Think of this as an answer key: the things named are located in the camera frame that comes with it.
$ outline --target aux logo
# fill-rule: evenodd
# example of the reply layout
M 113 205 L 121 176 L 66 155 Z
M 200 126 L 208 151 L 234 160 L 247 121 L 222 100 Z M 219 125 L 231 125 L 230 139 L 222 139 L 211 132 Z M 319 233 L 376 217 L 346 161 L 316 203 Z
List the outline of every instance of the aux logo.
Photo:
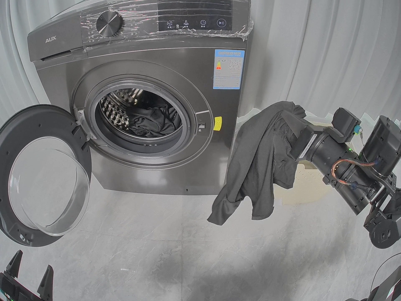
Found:
M 56 36 L 53 36 L 51 38 L 47 38 L 45 43 L 49 43 L 49 42 L 51 42 L 53 40 L 56 40 Z

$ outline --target washing machine door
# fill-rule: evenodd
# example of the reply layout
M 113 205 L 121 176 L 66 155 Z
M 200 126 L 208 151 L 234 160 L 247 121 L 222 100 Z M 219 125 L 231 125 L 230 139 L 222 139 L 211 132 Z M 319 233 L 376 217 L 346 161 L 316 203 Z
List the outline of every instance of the washing machine door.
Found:
M 89 199 L 87 137 L 62 108 L 37 105 L 0 129 L 0 229 L 26 246 L 45 246 L 81 220 Z

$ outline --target washing machine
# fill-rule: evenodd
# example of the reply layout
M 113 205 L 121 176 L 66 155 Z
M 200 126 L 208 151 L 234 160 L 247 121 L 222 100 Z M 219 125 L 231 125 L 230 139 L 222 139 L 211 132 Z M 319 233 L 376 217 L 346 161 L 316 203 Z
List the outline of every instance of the washing machine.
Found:
M 29 33 L 51 105 L 0 130 L 2 231 L 56 241 L 83 216 L 92 173 L 110 190 L 217 194 L 249 14 L 250 0 L 85 0 Z

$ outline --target qr code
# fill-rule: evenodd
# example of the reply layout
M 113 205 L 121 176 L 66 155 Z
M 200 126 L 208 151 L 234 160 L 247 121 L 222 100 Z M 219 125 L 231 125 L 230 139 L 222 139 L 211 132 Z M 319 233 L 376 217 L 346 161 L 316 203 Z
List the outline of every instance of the qr code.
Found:
M 228 70 L 241 70 L 241 69 L 242 69 L 242 59 L 230 59 Z

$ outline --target blue label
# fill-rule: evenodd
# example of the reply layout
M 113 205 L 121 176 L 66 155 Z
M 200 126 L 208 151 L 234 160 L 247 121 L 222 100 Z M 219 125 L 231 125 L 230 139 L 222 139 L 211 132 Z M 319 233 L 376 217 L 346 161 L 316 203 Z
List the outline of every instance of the blue label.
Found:
M 240 89 L 244 59 L 244 50 L 216 49 L 213 89 Z

